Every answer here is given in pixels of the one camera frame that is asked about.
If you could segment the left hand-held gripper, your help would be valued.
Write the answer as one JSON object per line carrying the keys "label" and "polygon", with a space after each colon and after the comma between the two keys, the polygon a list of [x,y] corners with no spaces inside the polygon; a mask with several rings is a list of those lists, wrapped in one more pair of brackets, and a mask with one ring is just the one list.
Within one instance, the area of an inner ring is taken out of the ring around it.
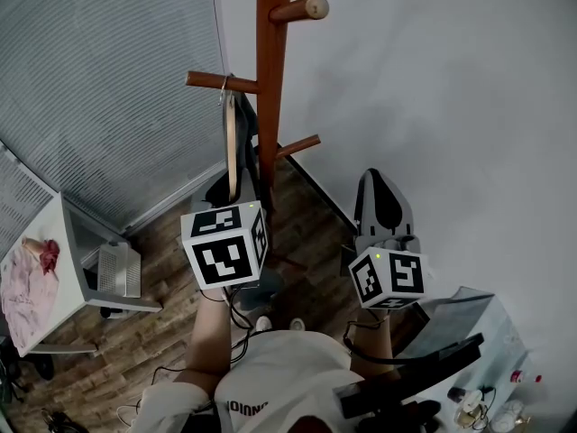
{"label": "left hand-held gripper", "polygon": [[214,177],[181,217],[181,241],[201,290],[258,281],[268,237],[261,202],[248,170],[240,176],[240,197],[219,207],[207,200],[219,189],[229,195],[228,175]]}

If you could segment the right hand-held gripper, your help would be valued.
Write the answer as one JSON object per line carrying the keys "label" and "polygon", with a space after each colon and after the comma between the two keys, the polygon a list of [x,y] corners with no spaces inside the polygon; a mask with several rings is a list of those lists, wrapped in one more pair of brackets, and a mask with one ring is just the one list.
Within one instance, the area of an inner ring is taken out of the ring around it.
{"label": "right hand-held gripper", "polygon": [[357,189],[354,220],[358,235],[393,235],[367,246],[348,266],[364,309],[403,309],[423,299],[429,286],[428,258],[420,253],[407,198],[379,170],[369,168]]}

